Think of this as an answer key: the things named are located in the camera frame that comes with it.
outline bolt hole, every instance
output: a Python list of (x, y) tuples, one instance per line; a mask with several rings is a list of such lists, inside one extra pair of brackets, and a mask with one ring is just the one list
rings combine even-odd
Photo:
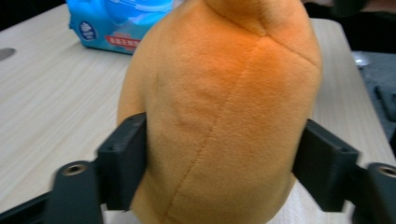
[(64, 175), (78, 175), (84, 172), (87, 166), (82, 164), (72, 165), (64, 169)]
[(393, 168), (381, 166), (378, 168), (378, 170), (383, 175), (388, 175), (390, 177), (396, 178), (396, 170)]

